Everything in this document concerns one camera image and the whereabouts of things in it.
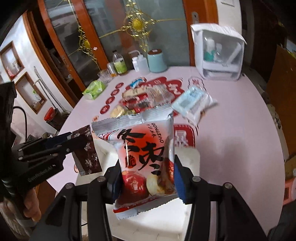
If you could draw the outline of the person left hand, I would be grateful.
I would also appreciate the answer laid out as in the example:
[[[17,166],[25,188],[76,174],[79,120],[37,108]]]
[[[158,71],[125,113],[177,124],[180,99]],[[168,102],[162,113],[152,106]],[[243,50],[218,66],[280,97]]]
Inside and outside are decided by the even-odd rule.
[[[1,201],[1,215],[5,224],[8,225],[9,230],[15,236],[29,235],[41,219],[39,200],[35,188],[28,191],[20,211],[17,211],[13,202],[4,198]]]

